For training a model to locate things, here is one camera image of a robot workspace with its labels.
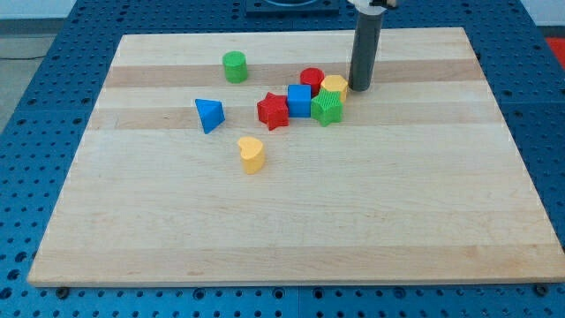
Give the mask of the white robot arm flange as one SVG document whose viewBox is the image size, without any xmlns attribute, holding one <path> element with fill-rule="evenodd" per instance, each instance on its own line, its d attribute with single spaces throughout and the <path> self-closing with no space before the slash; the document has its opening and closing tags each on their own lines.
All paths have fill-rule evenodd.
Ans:
<svg viewBox="0 0 565 318">
<path fill-rule="evenodd" d="M 373 16 L 397 8 L 401 2 L 401 0 L 348 0 L 358 12 Z"/>
</svg>

